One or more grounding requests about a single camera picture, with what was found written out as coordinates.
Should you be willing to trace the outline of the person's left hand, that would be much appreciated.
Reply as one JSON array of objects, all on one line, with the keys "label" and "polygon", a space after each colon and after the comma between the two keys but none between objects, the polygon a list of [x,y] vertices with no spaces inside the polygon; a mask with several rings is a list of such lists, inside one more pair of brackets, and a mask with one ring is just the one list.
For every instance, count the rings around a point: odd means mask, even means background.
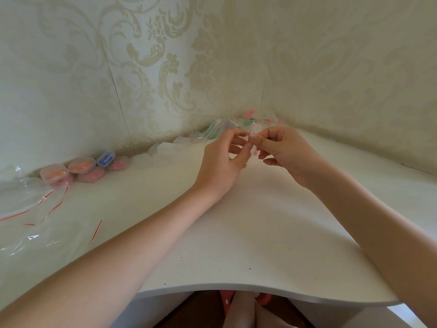
[{"label": "person's left hand", "polygon": [[218,202],[235,184],[243,168],[236,166],[236,155],[250,143],[248,132],[240,128],[228,128],[216,141],[205,146],[200,170],[193,188]]}]

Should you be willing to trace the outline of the person's right hand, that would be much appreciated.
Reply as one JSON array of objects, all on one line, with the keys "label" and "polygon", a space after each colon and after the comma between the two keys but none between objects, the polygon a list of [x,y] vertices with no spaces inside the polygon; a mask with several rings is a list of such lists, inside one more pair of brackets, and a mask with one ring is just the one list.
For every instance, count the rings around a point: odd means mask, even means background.
[{"label": "person's right hand", "polygon": [[256,136],[274,141],[274,151],[261,150],[258,159],[265,165],[284,168],[300,186],[310,188],[323,159],[297,130],[268,127]]}]

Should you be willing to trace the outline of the small clear zip bag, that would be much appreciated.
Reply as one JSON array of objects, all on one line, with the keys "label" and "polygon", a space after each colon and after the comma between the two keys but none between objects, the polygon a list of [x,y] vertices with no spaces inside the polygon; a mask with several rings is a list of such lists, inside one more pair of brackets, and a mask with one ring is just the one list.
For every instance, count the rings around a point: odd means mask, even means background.
[{"label": "small clear zip bag", "polygon": [[[262,130],[263,130],[262,123],[258,120],[253,121],[250,128],[249,128],[249,131],[248,131],[248,140],[251,139],[252,137],[256,136]],[[257,149],[257,148],[253,145],[253,143],[251,143],[251,150],[250,150],[251,157],[254,157],[253,151],[255,149]]]}]

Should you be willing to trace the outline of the person's left forearm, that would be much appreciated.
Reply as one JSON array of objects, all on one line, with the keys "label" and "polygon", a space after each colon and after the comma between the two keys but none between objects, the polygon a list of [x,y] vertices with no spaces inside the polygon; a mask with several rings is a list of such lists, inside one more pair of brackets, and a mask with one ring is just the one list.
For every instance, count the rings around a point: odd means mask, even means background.
[{"label": "person's left forearm", "polygon": [[224,195],[193,186],[0,311],[0,328],[108,328],[187,229]]}]

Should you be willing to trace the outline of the person's right forearm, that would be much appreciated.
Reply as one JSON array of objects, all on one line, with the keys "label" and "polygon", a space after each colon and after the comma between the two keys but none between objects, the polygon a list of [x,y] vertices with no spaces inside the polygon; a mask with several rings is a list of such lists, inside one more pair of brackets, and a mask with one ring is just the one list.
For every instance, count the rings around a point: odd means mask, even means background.
[{"label": "person's right forearm", "polygon": [[314,193],[427,327],[437,326],[437,240],[324,159],[305,161],[300,182]]}]

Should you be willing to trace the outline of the zip bag with pink earplugs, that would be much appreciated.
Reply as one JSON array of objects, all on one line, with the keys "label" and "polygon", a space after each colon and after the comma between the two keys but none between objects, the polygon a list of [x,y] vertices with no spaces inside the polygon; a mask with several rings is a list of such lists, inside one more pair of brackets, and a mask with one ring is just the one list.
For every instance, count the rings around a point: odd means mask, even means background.
[{"label": "zip bag with pink earplugs", "polygon": [[282,126],[282,121],[278,115],[269,109],[246,110],[241,118],[236,119],[236,123],[244,128],[251,128],[254,123],[259,124],[258,127],[261,129]]}]

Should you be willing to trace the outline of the zip bag with green earplugs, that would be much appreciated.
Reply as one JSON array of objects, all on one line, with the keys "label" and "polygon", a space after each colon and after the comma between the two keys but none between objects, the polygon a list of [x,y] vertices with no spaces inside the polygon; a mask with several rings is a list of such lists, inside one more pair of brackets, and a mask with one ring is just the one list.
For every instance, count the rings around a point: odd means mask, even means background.
[{"label": "zip bag with green earplugs", "polygon": [[232,118],[222,118],[213,121],[210,126],[202,133],[204,142],[215,140],[222,132],[228,128],[238,128],[239,125]]}]

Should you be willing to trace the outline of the clear case with pink earplugs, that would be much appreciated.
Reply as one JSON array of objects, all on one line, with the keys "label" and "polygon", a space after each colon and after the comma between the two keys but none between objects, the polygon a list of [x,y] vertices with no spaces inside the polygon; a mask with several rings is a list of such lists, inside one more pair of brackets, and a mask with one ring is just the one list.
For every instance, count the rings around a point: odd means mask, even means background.
[{"label": "clear case with pink earplugs", "polygon": [[110,171],[121,171],[128,167],[129,158],[127,156],[116,156],[112,162],[107,166]]},{"label": "clear case with pink earplugs", "polygon": [[70,186],[74,181],[74,177],[72,175],[66,176],[63,179],[60,179],[58,181],[52,182],[50,186],[52,188],[62,188],[62,187],[68,187]]},{"label": "clear case with pink earplugs", "polygon": [[106,173],[106,169],[99,166],[94,166],[90,171],[83,174],[78,174],[78,182],[94,183],[100,180]]}]

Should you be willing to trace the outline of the clear case with blue earplugs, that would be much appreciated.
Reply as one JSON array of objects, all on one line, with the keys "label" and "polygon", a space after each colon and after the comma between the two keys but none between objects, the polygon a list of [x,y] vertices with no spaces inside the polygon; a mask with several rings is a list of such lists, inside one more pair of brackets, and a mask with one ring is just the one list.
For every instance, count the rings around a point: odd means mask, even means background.
[{"label": "clear case with blue earplugs", "polygon": [[113,162],[115,157],[116,154],[114,151],[106,150],[96,159],[96,165],[105,168],[109,166],[111,162]]}]

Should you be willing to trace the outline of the red patterned clothing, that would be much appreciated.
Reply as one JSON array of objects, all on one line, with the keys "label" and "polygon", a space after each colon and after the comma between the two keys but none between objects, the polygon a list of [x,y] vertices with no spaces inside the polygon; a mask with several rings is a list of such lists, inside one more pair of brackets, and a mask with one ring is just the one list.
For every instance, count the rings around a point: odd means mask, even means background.
[{"label": "red patterned clothing", "polygon": [[[235,293],[236,293],[235,290],[220,290],[220,296],[223,305],[230,305]],[[260,306],[266,306],[267,304],[270,303],[272,299],[272,295],[263,292],[256,293],[255,299],[260,304]]]}]

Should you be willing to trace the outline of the person's legs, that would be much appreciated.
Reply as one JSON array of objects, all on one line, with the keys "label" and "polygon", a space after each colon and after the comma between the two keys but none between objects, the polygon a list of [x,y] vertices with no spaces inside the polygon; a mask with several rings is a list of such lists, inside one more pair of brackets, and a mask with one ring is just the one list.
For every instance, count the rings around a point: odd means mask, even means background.
[{"label": "person's legs", "polygon": [[236,291],[230,305],[222,303],[225,313],[222,328],[297,328],[260,306],[255,295]]}]

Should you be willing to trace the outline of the clear case with orange earplugs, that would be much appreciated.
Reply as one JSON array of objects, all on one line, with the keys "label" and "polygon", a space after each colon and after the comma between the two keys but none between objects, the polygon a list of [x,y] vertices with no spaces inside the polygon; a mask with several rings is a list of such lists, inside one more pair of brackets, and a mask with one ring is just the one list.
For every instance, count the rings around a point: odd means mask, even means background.
[{"label": "clear case with orange earplugs", "polygon": [[68,171],[72,174],[85,174],[96,166],[96,160],[91,157],[77,158],[68,165]]},{"label": "clear case with orange earplugs", "polygon": [[70,175],[69,170],[63,164],[52,164],[39,171],[42,181],[52,184],[61,181]]}]

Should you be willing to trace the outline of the white table support panel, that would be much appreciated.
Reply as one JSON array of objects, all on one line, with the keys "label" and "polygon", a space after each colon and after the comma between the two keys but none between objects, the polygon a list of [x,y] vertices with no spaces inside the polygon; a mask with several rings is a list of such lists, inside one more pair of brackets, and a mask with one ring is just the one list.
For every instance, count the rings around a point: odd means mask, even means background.
[{"label": "white table support panel", "polygon": [[127,306],[111,328],[153,328],[193,292],[138,298]]},{"label": "white table support panel", "polygon": [[315,328],[427,328],[405,304],[360,308],[290,302]]}]

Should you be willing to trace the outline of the empty clear zip bag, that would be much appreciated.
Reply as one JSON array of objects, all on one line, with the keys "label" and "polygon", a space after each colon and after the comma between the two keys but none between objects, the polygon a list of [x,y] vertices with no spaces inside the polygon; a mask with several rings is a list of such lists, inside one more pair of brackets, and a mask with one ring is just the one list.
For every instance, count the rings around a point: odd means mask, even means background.
[{"label": "empty clear zip bag", "polygon": [[0,259],[17,258],[26,253],[53,251],[67,256],[90,245],[99,231],[101,221],[25,223],[0,226]]},{"label": "empty clear zip bag", "polygon": [[70,185],[64,185],[54,188],[53,191],[32,211],[32,222],[35,225],[45,222],[49,215],[53,213],[63,202],[63,198],[70,188]]}]

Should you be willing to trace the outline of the large clear zip bag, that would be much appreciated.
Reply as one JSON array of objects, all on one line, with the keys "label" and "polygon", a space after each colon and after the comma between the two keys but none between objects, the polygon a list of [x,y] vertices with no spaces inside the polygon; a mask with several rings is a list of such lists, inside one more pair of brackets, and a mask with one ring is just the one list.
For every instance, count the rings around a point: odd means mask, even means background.
[{"label": "large clear zip bag", "polygon": [[23,215],[48,198],[54,188],[37,177],[0,182],[0,222]]}]

